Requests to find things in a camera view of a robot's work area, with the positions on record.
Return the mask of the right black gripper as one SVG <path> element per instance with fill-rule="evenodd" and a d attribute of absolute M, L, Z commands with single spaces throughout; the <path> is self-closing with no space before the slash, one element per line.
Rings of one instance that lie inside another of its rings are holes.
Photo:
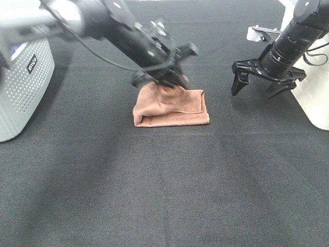
<path fill-rule="evenodd" d="M 234 81 L 231 87 L 232 96 L 236 96 L 245 86 L 250 84 L 249 74 L 272 82 L 266 90 L 268 99 L 295 89 L 296 80 L 302 81 L 306 78 L 305 71 L 296 67 L 290 67 L 283 76 L 271 75 L 261 67 L 257 59 L 234 61 L 232 71 L 234 73 Z"/>

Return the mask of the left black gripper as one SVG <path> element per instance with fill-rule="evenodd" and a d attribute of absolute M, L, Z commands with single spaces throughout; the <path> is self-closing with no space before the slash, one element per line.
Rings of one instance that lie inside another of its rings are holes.
<path fill-rule="evenodd" d="M 131 79 L 131 85 L 139 87 L 144 83 L 153 81 L 157 85 L 170 88 L 181 86 L 188 90 L 190 88 L 190 82 L 188 77 L 183 75 L 180 63 L 188 56 L 197 55 L 198 48 L 192 42 L 178 47 L 174 45 L 170 50 L 166 62 L 159 65 L 143 67 L 141 70 L 135 72 Z"/>

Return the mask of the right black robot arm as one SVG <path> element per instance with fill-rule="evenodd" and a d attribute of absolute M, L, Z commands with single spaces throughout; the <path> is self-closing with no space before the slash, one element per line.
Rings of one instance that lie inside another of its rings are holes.
<path fill-rule="evenodd" d="M 247 38 L 264 41 L 267 46 L 258 58 L 233 63 L 232 95 L 250 83 L 250 74 L 272 82 L 266 91 L 268 98 L 293 90 L 296 81 L 306 77 L 305 71 L 294 64 L 327 33 L 328 1 L 297 1 L 293 18 L 283 31 L 251 26 Z"/>

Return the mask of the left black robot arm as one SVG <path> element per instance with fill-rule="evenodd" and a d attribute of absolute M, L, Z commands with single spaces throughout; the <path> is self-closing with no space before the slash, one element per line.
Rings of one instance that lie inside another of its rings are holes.
<path fill-rule="evenodd" d="M 198 53 L 193 43 L 177 46 L 161 19 L 139 23 L 124 1 L 1 1 L 1 67 L 10 68 L 14 45 L 54 36 L 109 40 L 139 66 L 133 85 L 187 88 L 180 62 Z"/>

